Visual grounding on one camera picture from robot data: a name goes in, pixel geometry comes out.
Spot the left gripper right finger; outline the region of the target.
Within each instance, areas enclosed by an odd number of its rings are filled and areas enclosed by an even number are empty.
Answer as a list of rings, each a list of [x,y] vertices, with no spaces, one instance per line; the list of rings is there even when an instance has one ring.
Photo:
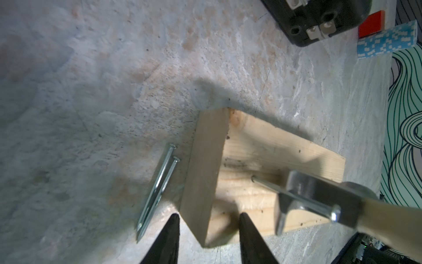
[[[238,228],[243,264],[278,264],[277,259],[246,212],[240,214]]]

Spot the steel nail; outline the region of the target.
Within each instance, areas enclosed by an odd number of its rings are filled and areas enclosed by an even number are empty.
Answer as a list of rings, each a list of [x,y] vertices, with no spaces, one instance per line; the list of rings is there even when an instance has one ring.
[[[329,218],[332,222],[337,222],[340,219],[341,208],[338,205],[328,206],[321,202],[318,202],[309,198],[305,198],[304,196],[301,196],[299,194],[294,194],[292,192],[286,191],[282,187],[274,183],[271,183],[267,180],[261,179],[257,176],[252,176],[251,180],[254,183],[258,183],[266,187],[269,190],[286,195],[292,198],[293,200],[302,203],[304,206],[307,206],[309,209],[316,211],[319,215]]]
[[[153,194],[152,197],[152,202],[151,205],[147,206],[147,212],[145,217],[142,219],[141,221],[141,225],[140,225],[140,229],[137,232],[137,238],[136,238],[136,243],[139,243],[140,240],[142,239],[142,237],[144,236],[144,234],[146,233],[146,230],[148,228],[148,225],[155,213],[155,210],[163,196],[163,193],[169,183],[169,180],[175,170],[176,165],[180,162],[180,159],[176,156],[173,156],[173,162],[166,174],[166,176],[164,177],[164,180],[162,181],[162,183],[159,185],[158,189],[155,191],[155,193]]]
[[[167,172],[168,172],[168,170],[169,170],[169,168],[170,168],[170,166],[171,166],[171,164],[173,162],[173,152],[174,152],[174,150],[176,148],[177,147],[174,144],[169,144],[168,145],[168,149],[167,149],[167,151],[166,151],[166,153],[164,155],[163,162],[162,162],[162,164],[161,164],[161,166],[160,166],[160,168],[158,170],[158,174],[157,174],[157,177],[156,177],[156,179],[154,181],[154,184],[152,186],[152,190],[151,190],[151,192],[150,192],[150,194],[149,194],[149,196],[147,198],[145,207],[142,210],[141,215],[140,215],[140,217],[138,219],[137,226],[136,226],[136,232],[138,232],[138,230],[140,229],[141,221],[142,221],[142,219],[146,215],[147,206],[148,205],[151,205],[153,194],[155,193],[155,191],[158,189],[159,185],[164,180],[164,177],[166,176],[166,174],[167,174]]]

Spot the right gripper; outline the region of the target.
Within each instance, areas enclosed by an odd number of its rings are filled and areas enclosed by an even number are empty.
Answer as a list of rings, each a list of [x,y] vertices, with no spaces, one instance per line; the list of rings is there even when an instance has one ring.
[[[372,236],[355,233],[332,264],[411,264],[412,259]]]

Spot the wooden block with nails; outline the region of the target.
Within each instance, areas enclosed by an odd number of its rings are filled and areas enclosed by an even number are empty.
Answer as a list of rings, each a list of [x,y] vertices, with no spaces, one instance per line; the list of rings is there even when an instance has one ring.
[[[199,115],[180,214],[203,248],[239,241],[249,215],[260,235],[275,233],[276,194],[252,176],[285,186],[289,171],[342,182],[346,160],[307,139],[232,108]]]

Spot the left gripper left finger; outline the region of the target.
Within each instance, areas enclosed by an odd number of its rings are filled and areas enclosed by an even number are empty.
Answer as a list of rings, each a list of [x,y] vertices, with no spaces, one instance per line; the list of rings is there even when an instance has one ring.
[[[140,264],[177,264],[179,239],[180,216],[174,213],[169,217],[166,225]]]

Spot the wooden handle claw hammer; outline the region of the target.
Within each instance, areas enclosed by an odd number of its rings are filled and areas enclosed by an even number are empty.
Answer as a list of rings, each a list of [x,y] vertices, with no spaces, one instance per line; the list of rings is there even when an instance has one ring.
[[[421,262],[421,209],[387,204],[362,185],[349,181],[335,183],[297,170],[289,172],[283,189],[328,206],[340,206],[341,215],[336,223],[368,234],[415,261]],[[302,203],[280,193],[278,193],[276,204],[276,235],[282,234],[290,211],[304,210],[319,215]]]

